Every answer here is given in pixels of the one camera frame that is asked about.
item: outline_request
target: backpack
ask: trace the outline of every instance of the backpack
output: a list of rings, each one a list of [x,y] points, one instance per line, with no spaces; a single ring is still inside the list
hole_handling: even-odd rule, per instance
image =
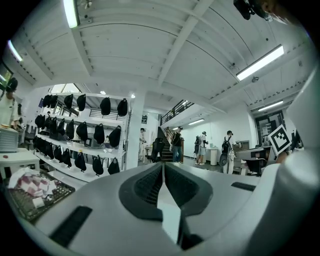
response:
[[[224,142],[222,143],[222,153],[229,154],[231,151],[231,145],[230,145],[230,139],[231,136],[226,140],[226,137],[224,137]]]

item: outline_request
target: white ceiling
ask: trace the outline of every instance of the white ceiling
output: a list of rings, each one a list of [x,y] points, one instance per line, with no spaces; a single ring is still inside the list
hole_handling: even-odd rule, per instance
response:
[[[81,83],[127,96],[144,86],[145,107],[159,113],[180,100],[254,110],[288,90],[293,97],[315,64],[302,29],[256,15],[245,20],[232,0],[92,0],[88,10],[80,3],[77,28],[68,27],[62,0],[47,0],[12,39],[23,57],[17,69],[35,87]],[[257,82],[237,79],[279,44],[285,55],[254,74]]]

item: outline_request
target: wire basket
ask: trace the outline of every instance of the wire basket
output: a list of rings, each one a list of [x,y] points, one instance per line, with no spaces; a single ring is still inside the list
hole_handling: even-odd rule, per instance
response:
[[[40,176],[50,181],[56,180],[54,177],[43,171],[40,172]],[[34,222],[38,217],[40,217],[48,209],[53,207],[57,202],[59,202],[61,199],[66,198],[68,195],[75,191],[74,187],[58,180],[58,182],[55,184],[56,189],[53,190],[53,194],[49,196],[51,200],[49,200],[48,197],[43,198],[44,206],[35,208],[32,200],[37,197],[30,195],[20,188],[8,189],[9,180],[10,179],[7,178],[4,181],[5,194],[12,200],[19,214],[29,222]]]

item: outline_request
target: staircase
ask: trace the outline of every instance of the staircase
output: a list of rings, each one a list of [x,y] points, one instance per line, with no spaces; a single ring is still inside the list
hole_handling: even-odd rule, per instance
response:
[[[162,150],[162,161],[163,162],[172,162],[173,160],[173,153],[169,151],[170,143],[168,142],[166,135],[161,130],[160,127],[158,127],[158,138],[162,138],[163,142],[165,143],[164,148]]]

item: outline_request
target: black slot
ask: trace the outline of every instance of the black slot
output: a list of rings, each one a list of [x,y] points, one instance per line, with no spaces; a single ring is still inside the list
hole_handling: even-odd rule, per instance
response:
[[[247,190],[247,191],[254,191],[256,188],[256,186],[254,185],[249,185],[241,182],[234,182],[231,184],[231,186],[241,190]]]
[[[67,247],[92,212],[86,206],[78,206],[50,235],[50,238],[63,247]]]

